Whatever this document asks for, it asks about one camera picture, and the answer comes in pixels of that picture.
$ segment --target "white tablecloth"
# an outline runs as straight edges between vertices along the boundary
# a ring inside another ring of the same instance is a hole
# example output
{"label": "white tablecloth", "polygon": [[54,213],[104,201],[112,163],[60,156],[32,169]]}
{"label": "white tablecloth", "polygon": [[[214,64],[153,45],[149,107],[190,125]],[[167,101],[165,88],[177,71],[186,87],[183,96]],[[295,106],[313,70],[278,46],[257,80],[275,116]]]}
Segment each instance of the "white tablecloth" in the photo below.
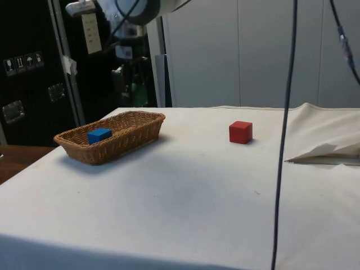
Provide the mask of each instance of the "white tablecloth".
{"label": "white tablecloth", "polygon": [[[156,143],[103,166],[57,148],[0,186],[1,270],[270,268],[282,111],[146,110]],[[360,269],[359,173],[284,165],[278,269]]]}

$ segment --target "black cabinet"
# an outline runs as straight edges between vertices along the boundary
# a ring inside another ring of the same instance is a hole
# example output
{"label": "black cabinet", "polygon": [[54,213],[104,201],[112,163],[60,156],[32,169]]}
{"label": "black cabinet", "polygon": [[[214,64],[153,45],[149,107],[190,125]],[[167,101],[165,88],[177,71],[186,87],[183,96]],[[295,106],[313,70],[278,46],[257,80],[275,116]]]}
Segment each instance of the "black cabinet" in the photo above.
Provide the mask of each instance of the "black cabinet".
{"label": "black cabinet", "polygon": [[54,145],[54,135],[75,127],[76,113],[48,2],[3,1],[0,30],[0,121],[7,143]]}

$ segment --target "wicker basket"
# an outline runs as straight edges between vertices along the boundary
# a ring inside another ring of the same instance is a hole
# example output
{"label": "wicker basket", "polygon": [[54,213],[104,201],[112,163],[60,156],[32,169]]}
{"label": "wicker basket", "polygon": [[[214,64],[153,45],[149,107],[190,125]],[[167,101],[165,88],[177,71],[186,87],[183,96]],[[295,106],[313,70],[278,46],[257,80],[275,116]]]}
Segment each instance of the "wicker basket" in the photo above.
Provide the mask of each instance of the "wicker basket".
{"label": "wicker basket", "polygon": [[[164,120],[163,114],[129,111],[63,132],[54,140],[71,158],[100,165],[157,140]],[[97,128],[111,129],[112,137],[89,145],[87,133]]]}

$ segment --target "wooden surface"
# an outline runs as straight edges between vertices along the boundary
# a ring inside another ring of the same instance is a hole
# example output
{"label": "wooden surface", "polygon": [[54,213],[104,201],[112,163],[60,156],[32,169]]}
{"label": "wooden surface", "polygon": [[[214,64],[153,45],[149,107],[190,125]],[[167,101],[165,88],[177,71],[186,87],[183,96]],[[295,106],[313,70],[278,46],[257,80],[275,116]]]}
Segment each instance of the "wooden surface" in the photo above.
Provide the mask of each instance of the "wooden surface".
{"label": "wooden surface", "polygon": [[0,145],[0,185],[51,152],[52,147]]}

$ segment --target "red cube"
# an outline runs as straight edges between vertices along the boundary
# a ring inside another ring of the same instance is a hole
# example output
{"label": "red cube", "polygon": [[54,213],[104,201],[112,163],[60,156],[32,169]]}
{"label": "red cube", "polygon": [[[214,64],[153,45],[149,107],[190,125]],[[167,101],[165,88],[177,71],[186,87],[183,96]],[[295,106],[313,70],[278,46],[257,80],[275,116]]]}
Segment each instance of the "red cube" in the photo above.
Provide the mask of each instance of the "red cube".
{"label": "red cube", "polygon": [[229,127],[230,142],[247,144],[253,139],[253,124],[236,121]]}

